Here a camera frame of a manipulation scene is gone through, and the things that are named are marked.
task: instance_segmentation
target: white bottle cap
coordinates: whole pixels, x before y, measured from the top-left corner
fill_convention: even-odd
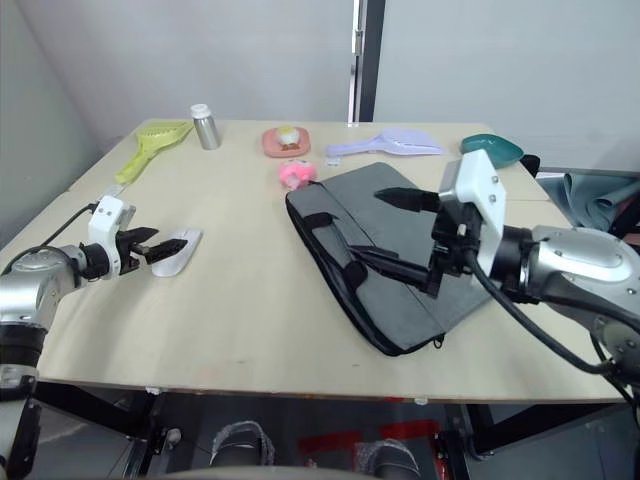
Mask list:
[[[191,116],[197,120],[201,120],[211,116],[211,110],[209,110],[207,104],[197,103],[195,105],[191,105]]]

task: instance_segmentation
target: gray laptop bag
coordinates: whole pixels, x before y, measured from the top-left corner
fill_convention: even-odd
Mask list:
[[[435,214],[414,213],[373,195],[388,187],[415,188],[395,169],[375,163],[290,192],[289,215],[345,313],[386,355],[410,353],[444,334],[485,302],[469,277],[444,276],[437,299],[377,273],[349,245],[373,245],[428,265]]]

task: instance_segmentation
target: yellow-green dustpan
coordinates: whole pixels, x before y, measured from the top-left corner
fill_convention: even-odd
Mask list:
[[[116,174],[116,182],[121,185],[133,182],[158,152],[184,140],[192,128],[189,121],[167,121],[153,122],[138,130],[138,151]]]

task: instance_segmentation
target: gray fabric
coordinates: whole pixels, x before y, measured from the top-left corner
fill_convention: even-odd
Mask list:
[[[538,183],[580,227],[609,231],[620,204],[640,193],[640,180],[632,177],[581,175],[540,178]]]
[[[354,260],[348,245],[375,245],[427,265],[435,214],[400,210],[373,196],[388,187],[415,185],[389,165],[376,163],[287,198],[302,217],[321,212],[335,217],[331,226],[316,228],[313,235],[341,267]],[[433,299],[371,269],[356,294],[375,326],[403,350],[448,332],[488,298],[469,277],[445,276],[438,299]]]

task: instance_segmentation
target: floor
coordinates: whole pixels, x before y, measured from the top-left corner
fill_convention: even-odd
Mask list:
[[[496,420],[522,407],[499,406]],[[447,424],[441,405],[258,396],[170,394],[162,409],[167,425],[180,425],[183,440],[155,457],[150,473],[160,475],[208,466],[212,439],[224,425],[258,421],[276,445],[276,462],[304,465],[299,440],[326,434],[361,432],[365,442],[380,438],[381,425],[433,419]],[[631,480],[640,439],[628,410],[577,425],[545,438],[503,450],[486,461],[467,459],[473,480]],[[437,479],[425,439],[407,442],[425,479]],[[122,475],[130,442],[121,435],[84,425],[51,410],[43,412],[41,442],[29,478],[116,478]],[[312,456],[319,466],[348,468],[351,454],[334,451]]]

